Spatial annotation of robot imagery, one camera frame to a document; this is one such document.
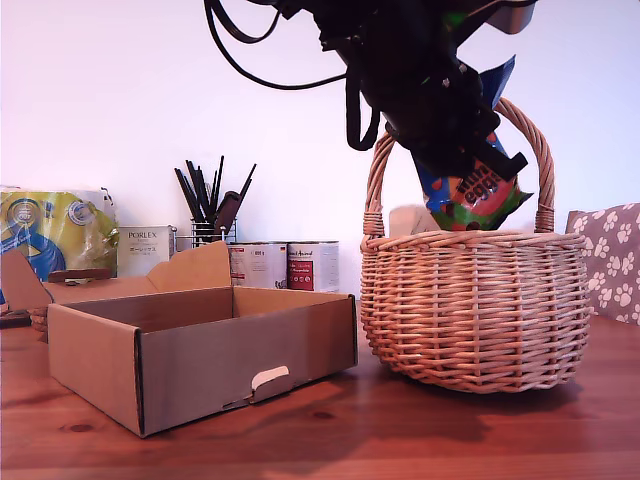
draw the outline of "paw print cushion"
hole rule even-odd
[[[596,313],[640,326],[640,203],[573,211],[570,232],[586,237],[588,288]]]

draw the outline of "basket handle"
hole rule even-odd
[[[518,130],[520,130],[531,144],[539,168],[540,195],[538,199],[538,211],[536,213],[536,233],[549,233],[554,231],[554,197],[555,177],[553,173],[553,157],[547,144],[547,140],[533,122],[513,103],[506,98],[501,98],[496,106],[496,112],[503,115]],[[367,201],[364,211],[364,240],[384,237],[384,223],[382,221],[382,179],[387,167],[387,160],[395,140],[388,132],[376,143],[373,155],[373,163],[369,172],[367,183]]]

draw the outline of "cardboard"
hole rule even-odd
[[[389,237],[403,237],[440,230],[440,226],[424,205],[404,205],[389,213]]]
[[[3,285],[28,277],[10,263]],[[49,302],[51,375],[143,438],[357,363],[353,296],[231,287],[223,242],[146,277],[30,285],[8,301]]]
[[[231,285],[229,254],[224,242],[186,250],[156,265],[143,277],[110,278],[83,284],[40,283],[18,249],[2,255],[2,291],[12,311],[90,300]]]

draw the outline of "yellow package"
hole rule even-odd
[[[109,268],[115,274],[115,221],[67,192],[0,193],[0,254],[19,248],[42,281],[57,270]]]

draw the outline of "wood grain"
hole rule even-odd
[[[640,328],[592,319],[576,379],[473,395],[360,364],[145,440],[49,377],[31,328],[2,342],[2,478],[637,479]]]

